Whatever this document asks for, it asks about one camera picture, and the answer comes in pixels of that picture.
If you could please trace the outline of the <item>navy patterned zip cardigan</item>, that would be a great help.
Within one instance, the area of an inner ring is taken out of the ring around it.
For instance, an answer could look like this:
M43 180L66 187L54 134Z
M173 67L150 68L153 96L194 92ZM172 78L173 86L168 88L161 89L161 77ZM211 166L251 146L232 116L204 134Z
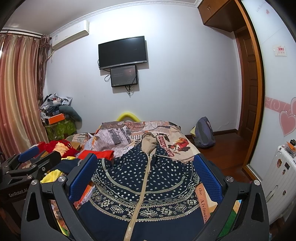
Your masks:
M173 159L146 133L127 153L100 158L78 214L96 240L193 240L204 227L193 163Z

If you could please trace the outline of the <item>yellow garment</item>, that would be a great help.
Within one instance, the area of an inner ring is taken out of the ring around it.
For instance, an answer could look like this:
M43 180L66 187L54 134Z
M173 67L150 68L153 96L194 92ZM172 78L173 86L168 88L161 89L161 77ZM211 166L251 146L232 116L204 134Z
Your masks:
M60 176L69 174L77 166L78 162L79 159L75 157L62 158L60 163L53 167L40 182L50 183L56 181Z

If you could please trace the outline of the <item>striped pink curtain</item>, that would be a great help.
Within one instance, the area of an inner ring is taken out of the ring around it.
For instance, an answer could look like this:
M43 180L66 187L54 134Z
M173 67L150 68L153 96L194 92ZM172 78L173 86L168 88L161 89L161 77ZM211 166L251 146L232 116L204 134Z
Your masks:
M1 151L6 157L48 140L39 109L40 42L1 34Z

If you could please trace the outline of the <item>red plush toy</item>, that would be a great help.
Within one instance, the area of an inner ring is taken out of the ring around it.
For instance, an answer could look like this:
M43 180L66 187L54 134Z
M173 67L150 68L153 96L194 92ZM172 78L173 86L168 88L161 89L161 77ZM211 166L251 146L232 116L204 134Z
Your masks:
M40 142L37 144L39 149L39 153L45 151L46 153L50 154L53 151L59 152L62 158L66 158L68 156L76 156L78 154L78 150L75 149L72 144L67 140L53 140L49 143Z

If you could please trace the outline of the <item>orange box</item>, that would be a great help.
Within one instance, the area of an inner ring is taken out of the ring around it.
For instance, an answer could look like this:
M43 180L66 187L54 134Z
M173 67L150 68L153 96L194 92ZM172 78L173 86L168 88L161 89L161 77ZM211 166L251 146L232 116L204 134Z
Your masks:
M63 113L60 113L60 114L57 114L57 115L54 115L54 116L50 117L48 119L48 124L52 125L52 124L55 124L55 123L63 121L63 120L65 120L65 116L64 116Z

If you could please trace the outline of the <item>clutter pile on box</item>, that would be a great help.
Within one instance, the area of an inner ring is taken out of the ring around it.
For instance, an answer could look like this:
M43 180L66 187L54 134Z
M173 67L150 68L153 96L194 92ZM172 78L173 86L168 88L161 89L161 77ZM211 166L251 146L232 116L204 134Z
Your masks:
M70 106L72 99L73 98L69 96L60 97L56 93L46 96L44 102L39 107L42 122L45 123L46 119L60 114L59 107L62 105Z

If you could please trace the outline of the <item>grey green pillow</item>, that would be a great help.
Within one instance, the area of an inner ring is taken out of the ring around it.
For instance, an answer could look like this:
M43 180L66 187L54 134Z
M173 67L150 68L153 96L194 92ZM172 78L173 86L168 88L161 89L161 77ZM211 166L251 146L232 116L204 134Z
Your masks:
M82 118L79 116L79 114L74 110L73 107L69 105L61 105L59 106L60 113L65 114L66 116L72 118L76 122L81 122Z

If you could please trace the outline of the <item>red folded garment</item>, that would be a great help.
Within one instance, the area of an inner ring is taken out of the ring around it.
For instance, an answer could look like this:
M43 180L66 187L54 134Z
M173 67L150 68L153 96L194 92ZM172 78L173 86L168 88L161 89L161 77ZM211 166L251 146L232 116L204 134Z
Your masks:
M78 155L78 159L84 159L88 154L94 154L97 159L106 158L107 160L112 160L114 156L113 150L106 150L106 151L91 151L91 150L84 150L81 154Z

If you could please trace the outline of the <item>grey backpack on floor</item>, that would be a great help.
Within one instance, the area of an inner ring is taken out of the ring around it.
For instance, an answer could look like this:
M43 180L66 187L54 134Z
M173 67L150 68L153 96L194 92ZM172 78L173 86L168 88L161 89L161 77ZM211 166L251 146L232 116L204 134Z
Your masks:
M216 143L210 122L205 116L197 121L194 134L194 144L198 148L210 148Z

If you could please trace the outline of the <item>printed patchwork bed cover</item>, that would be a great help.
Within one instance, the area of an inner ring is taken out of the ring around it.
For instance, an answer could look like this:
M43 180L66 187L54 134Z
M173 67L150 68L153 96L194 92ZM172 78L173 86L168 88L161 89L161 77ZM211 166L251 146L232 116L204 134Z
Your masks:
M113 150L114 156L112 160L114 160L127 153L135 145L139 144L146 133L151 133L152 135L159 137L161 145L165 148L167 153L173 159L182 163L193 163L194 157L199 154L199 150L186 138L180 128L168 121L115 121L103 123L91 138L90 148L84 150ZM84 203L77 203L77 211L90 199L94 189L95 186L91 177L90 190L86 195L86 201ZM197 196L197 198L201 204L202 212L204 204L201 202L199 196Z

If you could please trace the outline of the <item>wooden door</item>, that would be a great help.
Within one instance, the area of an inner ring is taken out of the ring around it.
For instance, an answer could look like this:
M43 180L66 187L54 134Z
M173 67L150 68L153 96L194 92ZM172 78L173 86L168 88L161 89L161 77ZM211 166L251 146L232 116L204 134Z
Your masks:
M242 108L239 124L239 134L242 138L252 139L258 99L257 65L254 48L247 27L235 32L239 50L242 76Z

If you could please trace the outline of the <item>white air conditioner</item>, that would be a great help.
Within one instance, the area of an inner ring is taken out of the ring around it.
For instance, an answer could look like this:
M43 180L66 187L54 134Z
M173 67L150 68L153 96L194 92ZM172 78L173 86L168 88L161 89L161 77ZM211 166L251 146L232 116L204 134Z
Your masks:
M88 35L89 22L88 20L83 20L54 35L52 37L52 49L58 50L64 47L65 45L68 45Z

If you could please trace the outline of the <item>wooden overhead cabinet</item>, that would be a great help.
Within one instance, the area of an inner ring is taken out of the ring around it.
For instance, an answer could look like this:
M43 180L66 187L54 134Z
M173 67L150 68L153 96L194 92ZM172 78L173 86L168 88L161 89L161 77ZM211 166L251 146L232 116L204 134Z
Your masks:
M246 25L234 0L203 0L198 6L204 25L227 32L233 32Z

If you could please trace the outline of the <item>small wall monitor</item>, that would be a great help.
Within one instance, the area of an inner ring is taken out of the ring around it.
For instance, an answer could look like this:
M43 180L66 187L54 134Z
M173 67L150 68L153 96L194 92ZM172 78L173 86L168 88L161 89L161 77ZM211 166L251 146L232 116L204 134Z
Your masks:
M137 67L135 65L128 65L111 68L110 77L112 88L136 85L138 81Z

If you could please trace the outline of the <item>large wall television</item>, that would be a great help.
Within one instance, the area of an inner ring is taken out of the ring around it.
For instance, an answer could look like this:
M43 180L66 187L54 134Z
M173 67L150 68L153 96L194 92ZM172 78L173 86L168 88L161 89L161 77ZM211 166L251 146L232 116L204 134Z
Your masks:
M98 45L99 69L147 63L144 36L124 38Z

